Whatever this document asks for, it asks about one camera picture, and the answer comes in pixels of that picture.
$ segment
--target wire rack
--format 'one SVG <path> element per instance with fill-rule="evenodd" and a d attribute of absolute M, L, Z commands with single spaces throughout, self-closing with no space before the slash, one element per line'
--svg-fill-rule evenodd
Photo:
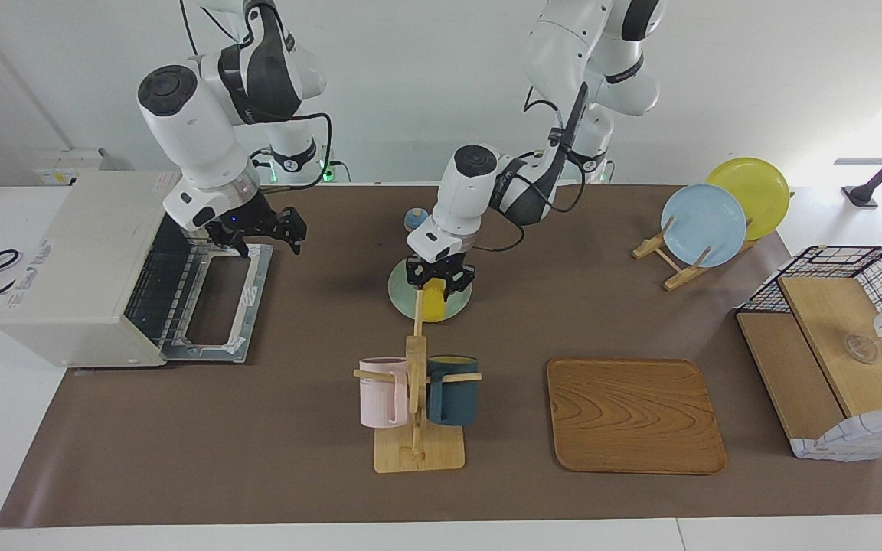
<path fill-rule="evenodd" d="M 204 271 L 201 259 L 210 248 L 209 243 L 186 240 L 168 217 L 162 220 L 125 310 L 154 345 L 161 348 L 185 338 L 198 296 L 193 291 Z"/>
<path fill-rule="evenodd" d="M 781 278 L 853 278 L 860 282 L 878 311 L 882 311 L 882 247 L 819 245 L 802 251 L 771 275 L 738 309 L 791 313 L 778 280 Z"/>

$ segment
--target white wall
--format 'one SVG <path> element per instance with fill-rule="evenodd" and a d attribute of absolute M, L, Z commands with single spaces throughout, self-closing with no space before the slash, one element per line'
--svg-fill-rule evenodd
<path fill-rule="evenodd" d="M 440 178 L 463 143 L 538 147 L 553 119 L 521 114 L 519 56 L 543 3 L 277 2 L 325 64 L 328 90 L 306 105 L 333 115 L 337 157 L 360 181 Z M 227 44 L 196 8 L 190 18 L 202 50 Z M 189 53 L 174 0 L 0 0 L 0 52 L 71 145 L 103 147 L 123 168 L 171 167 L 134 95 L 151 69 Z M 699 181 L 755 155 L 799 184 L 882 106 L 882 3 L 671 0 L 646 55 L 661 103 L 643 119 L 619 117 L 616 181 Z M 0 119 L 7 108 L 0 98 Z M 1 141 L 57 140 L 15 119 L 0 122 Z M 263 145 L 258 130 L 239 135 L 248 151 Z"/>

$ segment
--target mug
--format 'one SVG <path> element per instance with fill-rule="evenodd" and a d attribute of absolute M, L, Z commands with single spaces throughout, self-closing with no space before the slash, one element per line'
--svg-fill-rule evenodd
<path fill-rule="evenodd" d="M 371 429 L 392 429 L 407 424 L 407 359 L 360 360 L 364 372 L 392 373 L 394 383 L 360 379 L 360 422 Z"/>
<path fill-rule="evenodd" d="M 469 356 L 431 356 L 427 359 L 427 418 L 434 425 L 468 426 L 475 422 L 479 382 L 442 383 L 446 374 L 477 373 L 479 360 Z"/>

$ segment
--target white table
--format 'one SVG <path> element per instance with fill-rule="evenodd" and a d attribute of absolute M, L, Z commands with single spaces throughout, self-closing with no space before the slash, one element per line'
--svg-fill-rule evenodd
<path fill-rule="evenodd" d="M 0 188 L 0 249 L 35 248 L 67 191 L 52 187 Z M 831 188 L 802 189 L 779 231 L 791 251 L 819 243 L 882 245 L 882 210 L 855 210 Z M 0 285 L 10 279 L 10 273 L 0 275 Z M 0 506 L 62 376 L 58 367 L 0 332 Z M 386 551 L 409 549 L 410 544 L 419 551 L 874 549 L 882 548 L 882 516 L 0 530 L 0 549 Z"/>

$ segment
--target green light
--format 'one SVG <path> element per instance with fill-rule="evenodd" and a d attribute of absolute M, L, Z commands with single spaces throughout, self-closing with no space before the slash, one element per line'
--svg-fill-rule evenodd
<path fill-rule="evenodd" d="M 330 181 L 335 181 L 335 168 L 329 168 L 326 171 L 325 161 L 318 161 L 318 166 L 322 167 L 322 181 L 326 182 L 326 184 Z"/>

